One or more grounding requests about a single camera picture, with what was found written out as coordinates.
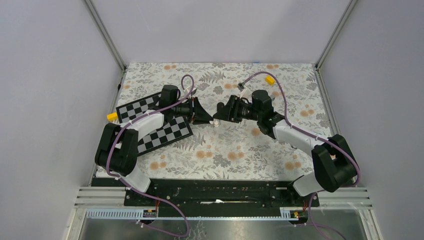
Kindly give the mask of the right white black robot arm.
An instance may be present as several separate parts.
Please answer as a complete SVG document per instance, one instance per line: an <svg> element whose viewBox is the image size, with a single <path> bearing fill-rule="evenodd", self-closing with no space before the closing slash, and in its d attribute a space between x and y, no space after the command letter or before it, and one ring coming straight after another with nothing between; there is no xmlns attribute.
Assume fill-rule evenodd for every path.
<svg viewBox="0 0 424 240"><path fill-rule="evenodd" d="M289 185L286 198L293 206L301 205L314 192L333 193L358 174L358 165L341 135L325 139L289 124L284 115L274 110L265 90L255 90L250 102L231 95L227 103L217 104L213 117L233 123L256 121L263 134L290 144L312 158L313 172Z"/></svg>

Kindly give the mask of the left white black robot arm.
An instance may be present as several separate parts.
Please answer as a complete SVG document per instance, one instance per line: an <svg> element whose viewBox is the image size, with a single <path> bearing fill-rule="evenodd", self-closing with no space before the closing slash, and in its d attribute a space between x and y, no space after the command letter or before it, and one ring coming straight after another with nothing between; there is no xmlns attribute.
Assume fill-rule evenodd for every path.
<svg viewBox="0 0 424 240"><path fill-rule="evenodd" d="M95 154L95 163L107 173L136 189L136 199L144 206L152 204L155 192L151 180L137 168L139 153L150 152L192 134L188 126L209 124L213 117L197 97L180 100L175 85L164 85L159 96L148 103L147 110L125 123L108 123Z"/></svg>

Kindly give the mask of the white earbud case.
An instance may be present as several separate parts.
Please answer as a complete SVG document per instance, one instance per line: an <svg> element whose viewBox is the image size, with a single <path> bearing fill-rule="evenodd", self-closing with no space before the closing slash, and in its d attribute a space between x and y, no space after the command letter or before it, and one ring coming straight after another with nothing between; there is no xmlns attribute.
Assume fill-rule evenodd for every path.
<svg viewBox="0 0 424 240"><path fill-rule="evenodd" d="M219 127L221 121L219 119L214 119L214 120L211 120L209 123L214 127Z"/></svg>

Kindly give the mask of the black earbud charging case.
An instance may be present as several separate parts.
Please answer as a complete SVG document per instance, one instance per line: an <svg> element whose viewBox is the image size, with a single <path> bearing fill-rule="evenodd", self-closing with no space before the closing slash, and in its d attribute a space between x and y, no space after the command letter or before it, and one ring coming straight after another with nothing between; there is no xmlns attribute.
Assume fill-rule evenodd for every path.
<svg viewBox="0 0 424 240"><path fill-rule="evenodd" d="M225 104L223 102L219 102L216 106L217 111L219 112L222 108L225 107Z"/></svg>

